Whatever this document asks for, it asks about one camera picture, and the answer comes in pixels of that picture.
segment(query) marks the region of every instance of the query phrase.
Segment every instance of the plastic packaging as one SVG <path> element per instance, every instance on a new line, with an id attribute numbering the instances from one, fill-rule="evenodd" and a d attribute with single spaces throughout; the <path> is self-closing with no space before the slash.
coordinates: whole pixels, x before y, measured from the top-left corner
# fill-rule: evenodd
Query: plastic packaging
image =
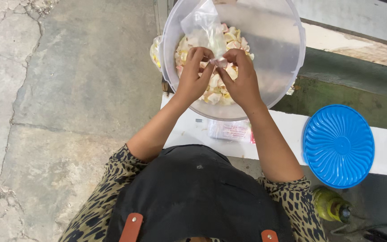
<path id="1" fill-rule="evenodd" d="M 181 22 L 181 28 L 194 46 L 213 51 L 215 61 L 224 60 L 226 41 L 218 11 L 212 0 L 202 0 Z"/>
<path id="2" fill-rule="evenodd" d="M 209 137 L 221 140 L 255 143 L 255 138 L 253 137 L 250 121 L 248 119 L 233 122 L 210 119 Z"/>
<path id="3" fill-rule="evenodd" d="M 158 36 L 153 39 L 153 44 L 150 46 L 150 58 L 152 58 L 153 63 L 162 72 L 161 61 L 159 59 L 159 45 L 162 42 L 162 36 Z"/>
<path id="4" fill-rule="evenodd" d="M 165 24 L 160 52 L 162 72 L 175 92 L 179 77 L 174 53 L 185 35 L 180 20 L 186 18 L 200 2 L 178 0 Z M 220 21 L 241 29 L 243 37 L 249 41 L 250 52 L 255 54 L 253 64 L 261 98 L 271 108 L 289 90 L 304 62 L 305 31 L 295 6 L 290 0 L 238 0 L 231 4 L 215 2 L 215 7 Z M 247 118 L 238 104 L 222 106 L 195 101 L 190 108 L 216 120 Z"/>

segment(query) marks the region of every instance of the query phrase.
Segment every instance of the sleeve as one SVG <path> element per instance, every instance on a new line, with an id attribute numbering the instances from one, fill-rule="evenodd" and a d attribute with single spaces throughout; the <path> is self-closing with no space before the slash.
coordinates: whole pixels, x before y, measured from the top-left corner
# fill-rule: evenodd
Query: sleeve
<path id="1" fill-rule="evenodd" d="M 328 241 L 319 214 L 313 205 L 310 180 L 303 177 L 287 183 L 274 183 L 260 177 L 256 181 L 267 190 L 274 201 L 283 206 L 296 242 Z"/>
<path id="2" fill-rule="evenodd" d="M 131 183 L 147 163 L 135 158 L 126 144 L 105 164 L 105 172 L 59 241 L 100 242 L 107 234 L 113 206 L 124 186 Z"/>

